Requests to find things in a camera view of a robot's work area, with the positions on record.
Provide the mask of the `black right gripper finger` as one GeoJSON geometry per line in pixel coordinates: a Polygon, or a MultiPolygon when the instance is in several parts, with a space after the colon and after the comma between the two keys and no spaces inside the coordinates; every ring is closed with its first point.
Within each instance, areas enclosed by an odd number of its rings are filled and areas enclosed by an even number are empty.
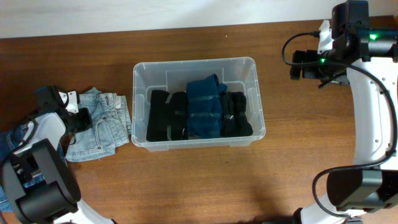
{"type": "Polygon", "coordinates": [[[305,63],[306,51],[296,50],[292,56],[292,63],[305,63]]]}
{"type": "Polygon", "coordinates": [[[302,78],[302,67],[291,67],[290,68],[290,79],[300,80],[302,78]]]}

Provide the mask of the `light blue jeans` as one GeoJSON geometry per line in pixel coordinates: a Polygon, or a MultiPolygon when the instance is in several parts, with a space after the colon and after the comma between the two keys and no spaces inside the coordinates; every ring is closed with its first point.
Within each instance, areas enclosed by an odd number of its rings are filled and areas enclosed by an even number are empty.
{"type": "Polygon", "coordinates": [[[86,108],[92,127],[75,134],[66,160],[85,162],[112,156],[116,148],[129,143],[131,119],[125,96],[103,93],[95,87],[80,95],[79,108],[86,108]]]}

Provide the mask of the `black taped garment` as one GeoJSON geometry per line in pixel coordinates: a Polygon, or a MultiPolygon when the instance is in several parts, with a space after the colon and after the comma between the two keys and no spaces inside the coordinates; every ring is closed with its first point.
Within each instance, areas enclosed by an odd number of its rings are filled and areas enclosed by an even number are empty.
{"type": "Polygon", "coordinates": [[[184,91],[153,90],[150,99],[146,140],[149,142],[188,139],[188,99],[184,91]]]}

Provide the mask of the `teal taped garment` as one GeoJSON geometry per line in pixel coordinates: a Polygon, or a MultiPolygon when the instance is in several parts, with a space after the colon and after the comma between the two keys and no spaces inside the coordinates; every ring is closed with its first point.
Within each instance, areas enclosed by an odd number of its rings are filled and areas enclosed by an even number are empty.
{"type": "Polygon", "coordinates": [[[190,138],[221,137],[223,107],[220,97],[227,88],[219,82],[215,73],[202,80],[187,83],[187,133],[190,138]]]}

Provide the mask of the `dark blue jeans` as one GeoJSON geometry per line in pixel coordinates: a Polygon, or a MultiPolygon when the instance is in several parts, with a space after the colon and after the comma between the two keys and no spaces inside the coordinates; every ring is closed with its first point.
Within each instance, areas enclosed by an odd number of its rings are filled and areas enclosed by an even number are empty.
{"type": "MultiPolygon", "coordinates": [[[[19,126],[15,131],[9,130],[1,133],[1,161],[5,158],[5,156],[13,149],[15,149],[19,142],[18,139],[22,139],[28,130],[28,126],[23,124],[19,126]]],[[[44,181],[44,177],[42,175],[38,175],[34,177],[31,181],[24,184],[25,188],[29,188],[33,185],[39,184],[44,181]]],[[[12,212],[12,208],[10,203],[1,188],[1,212],[12,212]]]]}

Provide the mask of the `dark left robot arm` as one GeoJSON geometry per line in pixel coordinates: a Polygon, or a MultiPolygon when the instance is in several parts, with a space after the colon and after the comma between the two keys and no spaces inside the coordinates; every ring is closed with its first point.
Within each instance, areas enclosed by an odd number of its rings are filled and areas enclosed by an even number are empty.
{"type": "Polygon", "coordinates": [[[35,91],[38,107],[12,130],[11,150],[1,153],[1,187],[21,223],[109,223],[81,197],[79,185],[57,151],[65,134],[92,127],[79,94],[58,86],[35,91]]]}

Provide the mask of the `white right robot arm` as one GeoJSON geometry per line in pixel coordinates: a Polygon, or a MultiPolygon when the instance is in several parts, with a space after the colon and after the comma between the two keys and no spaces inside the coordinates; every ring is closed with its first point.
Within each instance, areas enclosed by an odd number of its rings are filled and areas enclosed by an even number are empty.
{"type": "Polygon", "coordinates": [[[320,172],[326,194],[292,223],[361,223],[397,205],[397,31],[371,27],[367,1],[346,1],[312,35],[318,48],[294,52],[290,77],[350,86],[356,147],[353,165],[320,172]]]}

